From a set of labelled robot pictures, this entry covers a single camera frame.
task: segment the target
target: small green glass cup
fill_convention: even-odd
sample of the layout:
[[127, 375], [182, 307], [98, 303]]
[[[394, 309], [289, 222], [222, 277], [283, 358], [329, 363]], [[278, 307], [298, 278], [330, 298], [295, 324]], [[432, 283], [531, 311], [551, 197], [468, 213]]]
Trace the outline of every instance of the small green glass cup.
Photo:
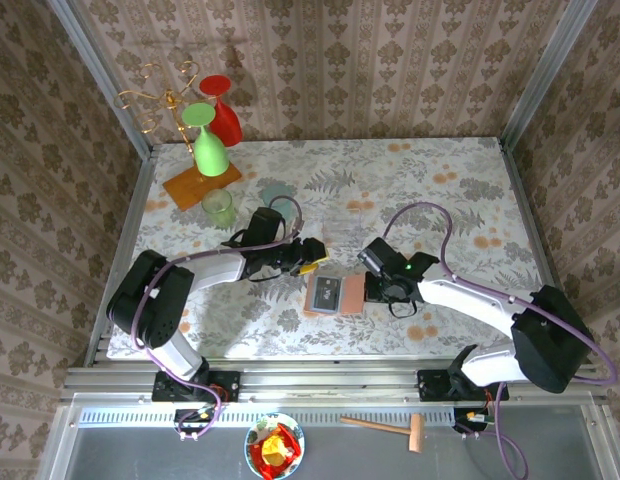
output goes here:
[[237, 219], [232, 204], [232, 195], [226, 190], [210, 190], [201, 200], [203, 211], [208, 214], [212, 223], [219, 228], [230, 228]]

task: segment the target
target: wooden mallet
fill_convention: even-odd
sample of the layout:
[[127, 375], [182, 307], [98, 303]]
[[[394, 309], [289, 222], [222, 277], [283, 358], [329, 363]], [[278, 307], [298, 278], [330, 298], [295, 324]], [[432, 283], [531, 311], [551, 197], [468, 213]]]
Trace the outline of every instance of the wooden mallet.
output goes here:
[[383, 430], [384, 432], [403, 433], [404, 435], [408, 435], [410, 437], [408, 442], [409, 451], [421, 453], [421, 449], [423, 448], [426, 419], [423, 415], [418, 413], [413, 413], [410, 416], [410, 428], [395, 427], [393, 425], [368, 422], [366, 420], [359, 420], [350, 417], [341, 417], [341, 422], [348, 423], [350, 425], [359, 425], [360, 427], [374, 428], [375, 430]]

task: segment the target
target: floral tablecloth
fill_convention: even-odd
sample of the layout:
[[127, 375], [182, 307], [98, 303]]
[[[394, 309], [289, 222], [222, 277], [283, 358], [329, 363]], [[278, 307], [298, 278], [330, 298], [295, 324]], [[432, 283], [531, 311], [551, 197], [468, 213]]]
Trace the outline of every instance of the floral tablecloth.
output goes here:
[[[356, 260], [361, 248], [383, 232], [399, 208], [428, 200], [452, 214], [447, 258], [455, 271], [516, 288], [541, 285], [496, 139], [241, 143], [229, 155], [244, 176], [227, 188], [238, 219], [225, 231], [214, 228], [199, 206], [186, 212], [176, 207], [162, 184], [192, 160], [184, 145], [158, 148], [133, 258], [148, 248], [175, 256], [216, 247], [247, 225], [263, 205], [264, 189], [285, 184], [303, 208], [301, 236], [315, 236], [329, 246], [331, 259], [320, 272], [363, 272]], [[399, 218], [388, 241], [407, 255], [421, 250], [438, 256], [443, 229], [435, 211], [412, 209]], [[403, 319], [374, 304], [366, 304], [360, 315], [306, 315], [306, 281], [282, 276], [194, 292], [180, 329], [206, 357], [239, 359], [455, 356], [468, 344], [490, 344], [501, 337], [481, 322], [431, 305]], [[143, 358], [118, 328], [108, 356]]]

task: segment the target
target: patterned wallpaper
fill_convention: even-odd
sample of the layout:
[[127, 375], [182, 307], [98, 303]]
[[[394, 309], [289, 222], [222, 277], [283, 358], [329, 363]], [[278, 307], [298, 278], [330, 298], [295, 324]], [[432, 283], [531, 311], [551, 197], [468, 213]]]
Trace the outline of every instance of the patterned wallpaper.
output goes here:
[[0, 0], [0, 479], [34, 478], [139, 160], [45, 2]]
[[[620, 1], [599, 0], [515, 159], [568, 298], [620, 372]], [[620, 424], [620, 384], [608, 394]]]
[[[266, 140], [499, 136], [567, 0], [74, 4], [122, 87], [180, 85], [195, 60], [232, 79], [245, 138]], [[149, 62], [169, 73], [144, 78]], [[151, 141], [178, 141], [159, 115]]]

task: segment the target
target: wooden base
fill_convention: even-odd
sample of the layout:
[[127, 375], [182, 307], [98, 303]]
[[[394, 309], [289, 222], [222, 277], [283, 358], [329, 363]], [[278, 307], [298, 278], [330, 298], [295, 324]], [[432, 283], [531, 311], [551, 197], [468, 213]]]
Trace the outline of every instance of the wooden base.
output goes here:
[[228, 169], [216, 177], [206, 177], [192, 167], [163, 184], [182, 212], [201, 202], [210, 190], [223, 188], [241, 178], [241, 172], [231, 162]]

